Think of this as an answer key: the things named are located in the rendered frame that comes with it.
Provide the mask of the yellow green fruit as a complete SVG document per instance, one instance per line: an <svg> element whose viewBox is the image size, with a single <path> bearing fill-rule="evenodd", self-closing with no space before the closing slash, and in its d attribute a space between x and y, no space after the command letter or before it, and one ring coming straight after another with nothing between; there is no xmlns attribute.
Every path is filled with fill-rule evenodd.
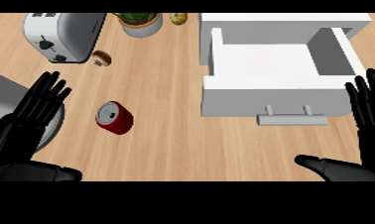
<svg viewBox="0 0 375 224"><path fill-rule="evenodd" d="M180 26L186 23L187 21L187 14L186 13L171 13L170 14L170 20L171 20L171 23L175 25L175 26Z"/></svg>

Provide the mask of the red soda can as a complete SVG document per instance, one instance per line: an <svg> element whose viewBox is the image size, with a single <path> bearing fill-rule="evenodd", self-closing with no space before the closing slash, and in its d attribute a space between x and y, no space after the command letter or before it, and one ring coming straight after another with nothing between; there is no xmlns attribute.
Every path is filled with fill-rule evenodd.
<svg viewBox="0 0 375 224"><path fill-rule="evenodd" d="M133 115L118 102L109 101L97 108L94 121L105 130L122 135L131 129Z"/></svg>

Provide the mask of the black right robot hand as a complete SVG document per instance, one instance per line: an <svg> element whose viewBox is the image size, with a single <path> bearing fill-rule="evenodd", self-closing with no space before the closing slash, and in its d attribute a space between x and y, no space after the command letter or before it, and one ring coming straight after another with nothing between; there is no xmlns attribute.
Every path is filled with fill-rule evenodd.
<svg viewBox="0 0 375 224"><path fill-rule="evenodd" d="M375 181L375 69L345 83L351 113L357 126L360 164L298 155L294 162L325 181Z"/></svg>

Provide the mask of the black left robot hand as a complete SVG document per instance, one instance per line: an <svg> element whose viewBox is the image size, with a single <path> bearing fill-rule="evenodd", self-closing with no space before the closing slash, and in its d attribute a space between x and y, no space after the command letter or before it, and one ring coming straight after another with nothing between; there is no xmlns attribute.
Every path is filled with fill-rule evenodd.
<svg viewBox="0 0 375 224"><path fill-rule="evenodd" d="M71 94L60 73L47 71L15 111L0 118L0 181L81 181L82 173L32 161L48 123Z"/></svg>

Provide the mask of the silver toaster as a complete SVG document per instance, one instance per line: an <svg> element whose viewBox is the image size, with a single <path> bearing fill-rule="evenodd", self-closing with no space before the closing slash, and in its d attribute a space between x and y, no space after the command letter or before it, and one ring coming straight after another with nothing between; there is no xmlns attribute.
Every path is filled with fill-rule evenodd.
<svg viewBox="0 0 375 224"><path fill-rule="evenodd" d="M84 63L94 50L106 13L28 13L23 37L51 63Z"/></svg>

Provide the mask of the white open drawer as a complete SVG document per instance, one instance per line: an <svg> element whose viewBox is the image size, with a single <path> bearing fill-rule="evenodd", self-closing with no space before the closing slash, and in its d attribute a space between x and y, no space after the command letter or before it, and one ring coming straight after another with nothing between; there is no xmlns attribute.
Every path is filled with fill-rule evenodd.
<svg viewBox="0 0 375 224"><path fill-rule="evenodd" d="M301 45L227 45L211 31L209 74L204 76L202 115L254 117L271 108L325 116L351 112L344 84L364 73L339 28L323 28Z"/></svg>

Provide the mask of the brown mushroom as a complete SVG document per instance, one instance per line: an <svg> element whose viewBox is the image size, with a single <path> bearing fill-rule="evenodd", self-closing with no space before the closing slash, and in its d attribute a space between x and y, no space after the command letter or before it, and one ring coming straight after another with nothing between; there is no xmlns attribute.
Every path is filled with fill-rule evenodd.
<svg viewBox="0 0 375 224"><path fill-rule="evenodd" d="M109 66L110 65L110 56L103 51L93 52L93 64L97 66Z"/></svg>

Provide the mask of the potted green plant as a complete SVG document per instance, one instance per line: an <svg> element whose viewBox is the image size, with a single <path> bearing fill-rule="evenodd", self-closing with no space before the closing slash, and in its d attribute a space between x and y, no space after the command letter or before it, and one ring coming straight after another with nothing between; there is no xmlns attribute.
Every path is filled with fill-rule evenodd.
<svg viewBox="0 0 375 224"><path fill-rule="evenodd" d="M124 32L133 38L147 38L161 29L162 14L161 13L113 13Z"/></svg>

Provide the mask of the white cabinet body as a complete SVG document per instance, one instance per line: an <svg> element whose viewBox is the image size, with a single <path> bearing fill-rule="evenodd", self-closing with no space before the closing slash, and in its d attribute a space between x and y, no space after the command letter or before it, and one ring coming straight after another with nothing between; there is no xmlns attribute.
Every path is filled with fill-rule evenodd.
<svg viewBox="0 0 375 224"><path fill-rule="evenodd" d="M229 45L305 44L322 28L338 28L351 39L372 22L366 13L201 13L199 64L208 64L211 30Z"/></svg>

